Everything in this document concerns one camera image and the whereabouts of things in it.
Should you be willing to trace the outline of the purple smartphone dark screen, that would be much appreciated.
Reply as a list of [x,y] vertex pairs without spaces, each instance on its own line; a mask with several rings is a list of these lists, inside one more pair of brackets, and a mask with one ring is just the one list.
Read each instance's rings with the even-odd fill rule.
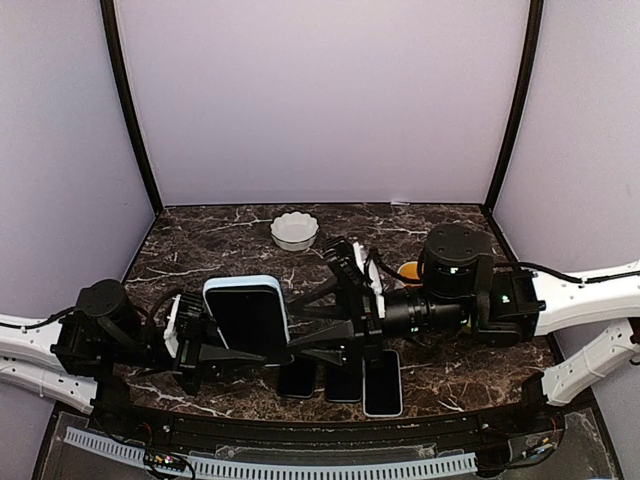
[[325,400],[331,403],[357,403],[362,399],[362,373],[342,368],[325,368]]

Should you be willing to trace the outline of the small dark phone case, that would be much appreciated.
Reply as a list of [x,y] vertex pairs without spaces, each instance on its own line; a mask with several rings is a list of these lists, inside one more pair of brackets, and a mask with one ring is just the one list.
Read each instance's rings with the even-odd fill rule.
[[274,288],[208,289],[205,300],[230,349],[262,356],[274,356],[286,349],[286,315]]

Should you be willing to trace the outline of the light blue phone case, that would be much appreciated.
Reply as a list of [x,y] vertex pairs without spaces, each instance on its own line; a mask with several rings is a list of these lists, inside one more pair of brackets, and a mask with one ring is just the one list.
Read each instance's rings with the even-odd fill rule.
[[[282,307],[283,307],[283,313],[286,315],[286,320],[285,320],[285,333],[287,334],[287,340],[288,342],[290,341],[290,335],[289,335],[289,330],[288,330],[288,317],[287,317],[287,312],[286,312],[286,307],[285,307],[285,303],[284,303],[284,298],[283,298],[283,293],[281,290],[281,285],[280,282],[273,276],[270,275],[248,275],[248,276],[232,276],[232,277],[217,277],[217,278],[211,278],[209,280],[207,280],[203,286],[203,299],[204,299],[204,303],[205,306],[207,307],[207,310],[209,312],[209,315],[211,316],[211,318],[213,319],[211,312],[209,310],[209,307],[207,306],[206,300],[205,300],[205,292],[208,289],[219,289],[219,288],[233,288],[233,287],[258,287],[258,286],[268,286],[268,287],[272,287],[274,288],[277,293],[280,295],[280,301],[282,303]],[[226,346],[224,339],[221,337],[220,332],[218,330],[217,327],[217,331],[218,334],[221,338],[222,343],[224,344],[224,346],[228,349],[230,349],[229,347]]]

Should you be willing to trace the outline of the light blue smartphone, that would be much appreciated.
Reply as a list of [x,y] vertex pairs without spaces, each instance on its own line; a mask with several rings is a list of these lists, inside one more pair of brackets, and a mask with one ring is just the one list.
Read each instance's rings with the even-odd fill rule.
[[384,350],[377,364],[363,365],[363,411],[370,418],[394,418],[403,412],[400,356]]

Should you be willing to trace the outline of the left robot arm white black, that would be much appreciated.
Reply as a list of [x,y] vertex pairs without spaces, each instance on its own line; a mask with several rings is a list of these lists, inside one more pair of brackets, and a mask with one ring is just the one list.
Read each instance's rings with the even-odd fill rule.
[[212,278],[165,292],[150,310],[114,279],[81,289],[48,318],[1,319],[1,350],[57,373],[103,382],[116,364],[170,373],[188,396],[226,370],[293,360],[284,297],[269,275]]

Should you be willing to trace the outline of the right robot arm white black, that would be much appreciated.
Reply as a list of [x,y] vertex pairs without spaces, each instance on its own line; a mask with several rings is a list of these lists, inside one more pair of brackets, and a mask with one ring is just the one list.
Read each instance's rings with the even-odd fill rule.
[[419,333],[468,328],[474,341],[510,347],[571,327],[605,322],[605,330],[566,361],[527,379],[510,424],[534,432],[549,406],[570,403],[583,390],[639,353],[639,266],[566,274],[528,262],[499,263],[490,238],[443,223],[427,235],[415,277],[390,273],[376,249],[342,237],[326,242],[331,277],[288,308],[331,326],[290,342],[289,350],[330,364],[329,382],[359,393],[369,417],[403,410],[400,358],[385,341]]

